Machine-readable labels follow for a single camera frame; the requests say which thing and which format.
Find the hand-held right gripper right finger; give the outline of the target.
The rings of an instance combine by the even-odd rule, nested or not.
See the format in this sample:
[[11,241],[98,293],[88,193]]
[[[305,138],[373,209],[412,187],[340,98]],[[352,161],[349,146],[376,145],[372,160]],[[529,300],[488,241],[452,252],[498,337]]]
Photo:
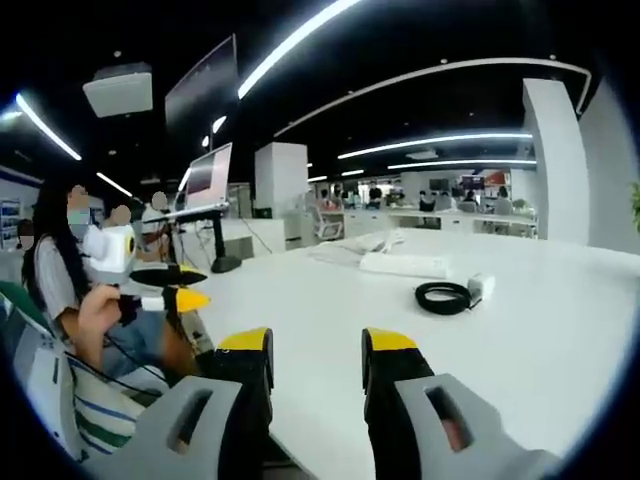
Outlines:
[[409,337],[362,331],[364,420],[379,479],[555,479],[559,459],[528,450],[498,410],[436,374]]

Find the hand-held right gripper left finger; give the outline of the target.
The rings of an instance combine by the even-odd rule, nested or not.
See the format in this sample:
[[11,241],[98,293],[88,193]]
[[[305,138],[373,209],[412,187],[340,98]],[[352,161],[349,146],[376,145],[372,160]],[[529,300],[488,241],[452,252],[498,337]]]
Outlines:
[[139,417],[132,439],[87,460],[91,479],[260,479],[272,420],[273,334],[233,334]]

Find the person's left hand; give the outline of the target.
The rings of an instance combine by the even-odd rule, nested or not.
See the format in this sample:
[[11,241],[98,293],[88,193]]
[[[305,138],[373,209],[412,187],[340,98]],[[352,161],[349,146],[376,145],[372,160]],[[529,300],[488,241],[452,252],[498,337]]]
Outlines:
[[74,340],[76,355],[97,370],[102,369],[106,333],[120,320],[120,290],[97,285],[83,299]]

